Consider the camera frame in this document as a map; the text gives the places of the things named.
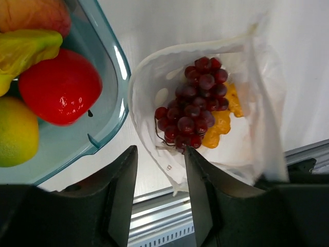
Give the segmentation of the clear dotted zip bag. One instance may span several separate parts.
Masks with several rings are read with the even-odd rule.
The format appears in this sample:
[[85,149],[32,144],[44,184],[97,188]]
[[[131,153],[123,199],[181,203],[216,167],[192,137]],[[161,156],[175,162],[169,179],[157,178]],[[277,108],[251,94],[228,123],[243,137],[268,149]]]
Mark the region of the clear dotted zip bag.
[[201,147],[200,154],[249,185],[262,175],[270,181],[288,181],[280,140],[286,83],[281,62],[266,42],[268,21],[268,14],[262,14],[238,36],[164,48],[142,60],[132,73],[128,106],[133,125],[174,192],[189,190],[185,159],[157,137],[154,112],[172,99],[183,82],[184,68],[203,56],[221,60],[237,90],[243,117],[231,119],[231,130],[217,148]]

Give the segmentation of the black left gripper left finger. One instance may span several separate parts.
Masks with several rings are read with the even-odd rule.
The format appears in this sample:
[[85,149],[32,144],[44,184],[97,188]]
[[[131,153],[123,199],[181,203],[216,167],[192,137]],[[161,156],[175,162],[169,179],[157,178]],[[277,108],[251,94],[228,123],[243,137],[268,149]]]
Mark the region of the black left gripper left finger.
[[128,147],[62,191],[1,186],[1,246],[127,246],[138,166]]

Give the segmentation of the dark red grape bunch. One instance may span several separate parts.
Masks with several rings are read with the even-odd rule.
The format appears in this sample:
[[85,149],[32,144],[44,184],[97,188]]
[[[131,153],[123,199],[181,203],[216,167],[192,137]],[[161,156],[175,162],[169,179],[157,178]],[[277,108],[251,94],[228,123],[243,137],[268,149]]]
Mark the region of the dark red grape bunch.
[[201,57],[185,68],[184,76],[184,83],[175,90],[175,99],[154,113],[155,131],[163,132],[160,139],[180,153],[187,146],[198,149],[215,125],[213,113],[229,108],[225,85],[228,72],[220,59]]

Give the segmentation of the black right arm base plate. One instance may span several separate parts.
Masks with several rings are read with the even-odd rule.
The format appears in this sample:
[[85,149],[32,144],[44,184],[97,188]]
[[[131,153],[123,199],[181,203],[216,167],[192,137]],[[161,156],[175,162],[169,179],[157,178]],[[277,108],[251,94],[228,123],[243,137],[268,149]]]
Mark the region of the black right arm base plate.
[[315,158],[308,158],[306,160],[299,161],[294,164],[288,165],[289,176],[293,175],[306,175],[312,174],[313,169],[316,165],[317,160]]

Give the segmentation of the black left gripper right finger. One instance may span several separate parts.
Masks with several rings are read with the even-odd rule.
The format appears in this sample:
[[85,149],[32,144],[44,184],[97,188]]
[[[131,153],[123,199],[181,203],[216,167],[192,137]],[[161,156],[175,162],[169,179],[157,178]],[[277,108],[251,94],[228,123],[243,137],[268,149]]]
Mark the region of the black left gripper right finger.
[[328,175],[247,185],[185,151],[197,246],[328,246]]

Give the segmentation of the yellow ginger root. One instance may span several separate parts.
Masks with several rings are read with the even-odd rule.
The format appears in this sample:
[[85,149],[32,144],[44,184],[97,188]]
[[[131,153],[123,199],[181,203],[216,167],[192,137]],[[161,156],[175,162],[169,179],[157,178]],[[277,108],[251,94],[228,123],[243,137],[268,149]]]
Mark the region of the yellow ginger root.
[[219,145],[220,136],[228,134],[231,130],[231,113],[237,118],[244,116],[234,83],[225,82],[224,86],[227,93],[218,99],[218,108],[212,112],[215,124],[208,129],[202,140],[202,145],[209,149],[216,148]]

